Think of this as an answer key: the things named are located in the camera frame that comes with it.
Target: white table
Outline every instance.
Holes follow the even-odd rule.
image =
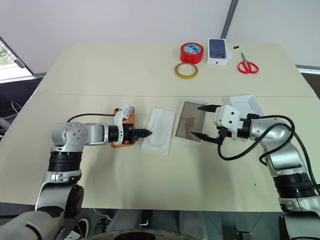
[[[101,62],[99,66],[109,64],[109,67],[105,67],[104,71],[99,66],[96,68],[96,63],[99,61],[92,60],[94,56],[92,54],[89,59],[95,64],[92,64],[87,56],[86,64],[78,66],[79,72],[87,72],[88,75],[75,71],[75,62],[78,64],[81,62],[80,54],[77,54],[76,49],[80,51],[84,46],[90,48],[91,53],[97,54],[96,59],[105,61],[105,64]],[[117,52],[117,49],[120,52],[124,46],[112,45],[111,52]],[[144,48],[141,45],[140,48],[147,55],[148,50],[152,48],[166,49],[172,45],[154,44],[152,46],[147,45]],[[81,44],[67,49],[57,59],[36,93],[23,107],[0,142],[0,201],[35,203],[44,171],[48,168],[52,146],[51,130],[56,123],[64,122],[69,117],[81,113],[110,113],[120,104],[127,103],[135,107],[136,127],[144,128],[148,125],[153,108],[175,111],[178,116],[184,97],[219,105],[228,103],[228,98],[225,96],[256,95],[265,114],[282,114],[293,119],[296,132],[308,150],[315,178],[319,182],[320,101],[294,65],[290,61],[287,62],[288,57],[285,53],[279,52],[281,48],[278,45],[253,44],[252,46],[251,49],[249,44],[240,44],[241,48],[245,48],[246,53],[254,53],[256,49],[260,49],[264,51],[263,55],[272,55],[270,51],[273,49],[275,52],[278,51],[278,57],[284,61],[282,66],[285,67],[288,76],[283,79],[284,83],[280,79],[277,81],[271,79],[263,87],[250,87],[249,83],[252,83],[255,78],[255,81],[264,83],[268,81],[267,76],[276,77],[277,75],[262,70],[261,74],[256,76],[233,72],[234,65],[238,62],[235,59],[239,58],[237,56],[237,54],[240,55],[239,52],[234,53],[235,59],[231,60],[226,67],[214,67],[201,63],[198,68],[202,74],[194,79],[182,80],[174,75],[175,64],[170,60],[175,59],[174,61],[178,62],[178,57],[173,55],[168,57],[163,54],[162,59],[168,59],[168,61],[164,61],[160,68],[170,69],[165,74],[166,77],[154,75],[153,79],[146,79],[147,75],[151,76],[151,71],[148,69],[155,69],[150,59],[143,57],[134,63],[135,66],[144,66],[136,72],[140,78],[136,75],[131,77],[134,83],[133,88],[136,90],[134,92],[122,82],[119,83],[119,80],[115,80],[115,75],[110,78],[106,76],[108,71],[115,74],[114,69],[119,68],[119,62],[112,63],[107,57],[104,59],[101,57],[98,49],[106,48],[105,45]],[[276,68],[272,71],[285,74],[281,72],[281,68],[277,68],[277,65],[272,68],[270,62],[258,62],[257,53],[250,57],[249,54],[246,55],[248,59],[257,63],[260,69]],[[128,68],[130,71],[135,70],[133,67]],[[226,82],[218,81],[217,78],[212,80],[213,76],[222,76],[222,71],[227,81],[243,82],[246,87],[240,88],[239,85],[237,89],[230,85],[227,88]],[[127,79],[129,77],[127,71],[119,71],[118,75],[120,75],[118,79],[123,79],[123,82],[130,82],[130,79]],[[289,84],[288,79],[291,79],[292,87],[281,89],[280,86]],[[147,82],[150,84],[142,88],[142,85]],[[179,86],[176,82],[180,85],[188,85],[188,88],[183,88],[185,94],[182,88],[177,88],[174,94],[174,88]],[[217,87],[213,87],[214,85],[220,86],[220,94]],[[211,87],[213,93],[209,94],[204,86]],[[78,121],[112,124],[112,117],[84,116]],[[178,117],[175,118],[173,132],[177,127],[177,121]],[[217,135],[210,114],[207,115],[205,132],[212,137]],[[226,156],[231,156],[241,152],[249,144],[250,141],[227,139],[223,143],[222,152]],[[212,143],[204,142],[198,146],[173,138],[169,154],[142,151],[141,141],[135,146],[121,148],[112,148],[110,145],[86,146],[81,162],[82,178],[79,182],[85,191],[82,206],[115,209],[280,211],[273,180],[268,169],[258,161],[261,154],[262,148],[258,146],[241,159],[224,161],[219,159],[217,146]]]

